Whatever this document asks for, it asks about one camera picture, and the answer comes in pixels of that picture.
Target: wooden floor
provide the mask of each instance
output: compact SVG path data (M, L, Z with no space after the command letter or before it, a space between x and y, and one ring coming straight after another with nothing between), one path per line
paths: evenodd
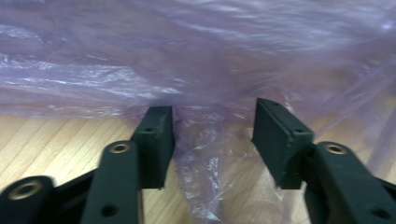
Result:
M102 149L128 139L133 129L122 119L0 115L0 189L31 175L48 175L61 185L97 167ZM172 163L165 189L145 189L144 205L148 224L192 223Z

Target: black plastic bracket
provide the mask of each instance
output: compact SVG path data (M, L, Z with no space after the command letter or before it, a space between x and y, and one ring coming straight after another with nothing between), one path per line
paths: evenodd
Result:
M396 187L370 174L352 150L314 134L279 103L258 99L253 143L276 184L299 189L311 222L396 223Z
M175 139L171 106L151 107L130 141L108 145L99 167L60 187L31 176L0 194L0 223L143 223L141 189L164 187Z

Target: mounting hole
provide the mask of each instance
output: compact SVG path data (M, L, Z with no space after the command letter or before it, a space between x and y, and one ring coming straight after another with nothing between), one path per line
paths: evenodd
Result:
M382 218L382 219L390 219L390 213L387 212L387 210L380 208L380 207L374 207L370 209L370 212L375 215L376 217Z
M119 208L114 204L107 204L102 208L101 214L104 217L113 217L119 212Z
M129 146L126 144L118 144L110 149L112 153L122 153L129 150Z
M338 155L343 155L343 154L347 153L346 149L344 149L343 147L336 146L336 145L327 145L326 150L328 150L329 152L331 152L333 154L338 154Z
M8 197L11 200L25 199L38 193L42 187L43 184L41 184L41 182L37 180L32 180L12 190L9 193Z

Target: purple plastic wrap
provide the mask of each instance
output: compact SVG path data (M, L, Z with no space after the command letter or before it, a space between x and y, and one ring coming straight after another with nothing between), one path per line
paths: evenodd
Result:
M395 182L395 22L391 0L0 0L0 112L173 105L197 223L307 223L302 193L275 189L249 140L255 99Z

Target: plastic bag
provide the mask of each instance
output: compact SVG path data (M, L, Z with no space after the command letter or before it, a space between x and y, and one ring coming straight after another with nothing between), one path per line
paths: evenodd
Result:
M139 118L175 107L199 223L305 223L250 142L256 97L395 181L396 1L0 0L0 112Z

